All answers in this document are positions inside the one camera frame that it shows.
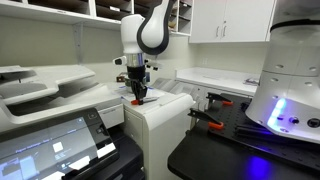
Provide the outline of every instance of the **screen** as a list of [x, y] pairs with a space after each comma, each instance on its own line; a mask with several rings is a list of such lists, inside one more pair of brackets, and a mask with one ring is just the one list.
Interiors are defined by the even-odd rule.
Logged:
[[97, 157], [83, 117], [0, 143], [0, 180], [60, 179]]

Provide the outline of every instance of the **printer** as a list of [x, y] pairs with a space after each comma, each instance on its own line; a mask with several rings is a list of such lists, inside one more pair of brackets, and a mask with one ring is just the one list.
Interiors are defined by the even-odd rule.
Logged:
[[79, 65], [0, 67], [0, 179], [90, 179], [119, 164], [121, 143], [107, 129], [124, 121], [123, 104], [94, 75]]

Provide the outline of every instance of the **white wall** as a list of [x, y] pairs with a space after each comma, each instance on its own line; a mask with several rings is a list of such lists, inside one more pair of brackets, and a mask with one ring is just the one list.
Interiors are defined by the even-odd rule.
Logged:
[[[0, 16], [0, 27], [0, 66], [77, 64], [71, 25]], [[120, 31], [84, 28], [82, 45], [84, 65], [96, 72], [98, 81], [115, 81], [126, 71], [126, 67], [112, 64], [112, 59], [122, 56]], [[151, 81], [173, 79], [175, 69], [193, 67], [196, 47], [188, 44], [187, 37], [170, 37], [168, 48], [157, 58], [164, 68], [148, 70]]]
[[267, 42], [200, 44], [196, 66], [260, 74], [267, 48]]

